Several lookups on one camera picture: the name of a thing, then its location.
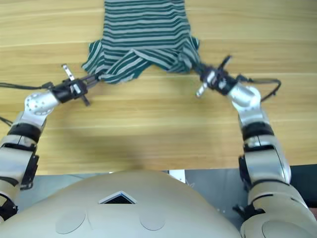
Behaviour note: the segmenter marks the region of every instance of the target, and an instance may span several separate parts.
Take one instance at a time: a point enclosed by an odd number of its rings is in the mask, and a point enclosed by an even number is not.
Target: wooden table
[[[88,43],[103,29],[103,0],[0,0],[0,81],[60,83],[67,63],[77,77]],[[317,1],[186,0],[205,62],[234,56],[228,70],[277,77],[264,104],[292,165],[317,163]],[[216,92],[195,97],[194,74],[150,67],[134,81],[100,84],[48,118],[39,175],[145,168],[233,168],[242,153],[237,113]],[[270,87],[262,87],[263,93]],[[0,115],[14,119],[30,91],[1,89]],[[8,127],[0,124],[1,135]]]

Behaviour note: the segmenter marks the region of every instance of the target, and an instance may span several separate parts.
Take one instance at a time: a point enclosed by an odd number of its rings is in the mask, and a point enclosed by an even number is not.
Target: green and white striped shirt
[[[115,84],[137,78],[155,64],[189,72],[199,63],[184,0],[105,0],[104,33],[89,45],[82,67]]]

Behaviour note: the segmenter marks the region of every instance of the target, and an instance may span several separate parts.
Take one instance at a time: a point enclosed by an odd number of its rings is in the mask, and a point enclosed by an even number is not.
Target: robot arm
[[[239,75],[231,77],[223,68],[230,57],[218,67],[201,65],[196,71],[203,85],[200,97],[210,88],[232,101],[238,111],[243,136],[244,155],[239,157],[241,179],[249,190],[248,206],[238,208],[246,220],[241,227],[244,238],[313,238],[317,221],[299,192],[290,185],[291,170],[280,143],[261,107],[261,95]]]
[[[10,131],[0,142],[0,223],[17,213],[15,205],[20,190],[30,189],[37,170],[37,143],[45,127],[46,117],[54,107],[70,100],[85,98],[88,89],[97,83],[97,77],[88,75],[75,79],[66,65],[63,65],[68,79],[50,86],[43,93],[33,93],[24,102]]]

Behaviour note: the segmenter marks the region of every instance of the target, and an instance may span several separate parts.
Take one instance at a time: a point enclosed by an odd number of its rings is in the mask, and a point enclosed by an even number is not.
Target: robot
[[[229,59],[219,67],[196,65],[195,71],[203,83],[197,96],[215,90],[239,115],[244,141],[239,170],[249,193],[248,206],[237,208],[245,219],[240,232],[191,187],[155,171],[88,178],[18,214],[16,198],[32,187],[47,116],[73,99],[89,105],[84,95],[98,82],[98,75],[75,79],[64,65],[68,79],[28,96],[0,142],[0,237],[316,238],[317,221],[290,185],[290,166],[261,107],[267,97],[242,84],[251,79],[232,77],[224,69]]]

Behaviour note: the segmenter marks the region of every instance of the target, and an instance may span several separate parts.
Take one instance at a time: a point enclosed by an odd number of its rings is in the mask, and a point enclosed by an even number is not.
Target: vent grille
[[[99,204],[136,204],[136,200],[123,191],[116,192],[101,201]]]

